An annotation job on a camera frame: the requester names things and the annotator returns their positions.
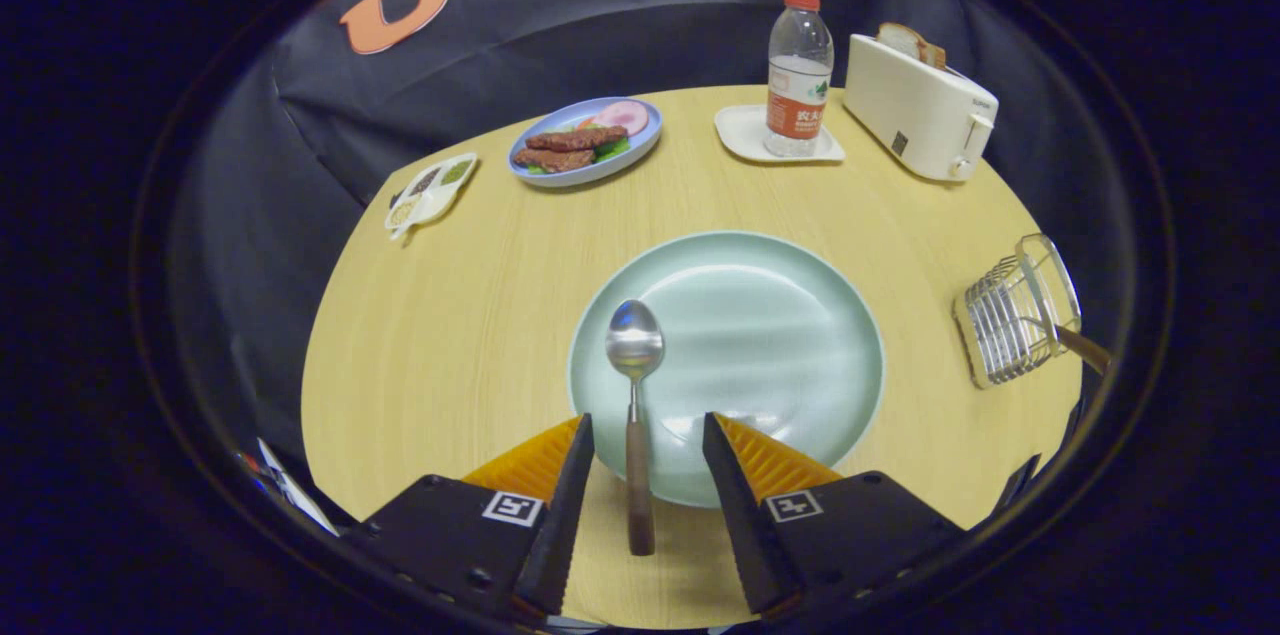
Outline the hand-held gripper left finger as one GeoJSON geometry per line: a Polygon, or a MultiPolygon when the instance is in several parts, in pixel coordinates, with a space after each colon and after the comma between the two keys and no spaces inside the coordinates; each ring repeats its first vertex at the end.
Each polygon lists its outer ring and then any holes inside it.
{"type": "Polygon", "coordinates": [[[595,457],[591,420],[563,421],[466,478],[420,478],[346,543],[390,575],[485,616],[558,615],[595,457]]]}

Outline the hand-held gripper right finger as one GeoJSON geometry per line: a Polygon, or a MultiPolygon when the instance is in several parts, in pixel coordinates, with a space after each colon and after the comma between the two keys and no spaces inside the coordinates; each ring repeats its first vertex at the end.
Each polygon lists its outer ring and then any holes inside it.
{"type": "Polygon", "coordinates": [[[869,600],[963,535],[888,475],[844,476],[723,414],[705,415],[701,452],[746,603],[764,621],[869,600]]]}

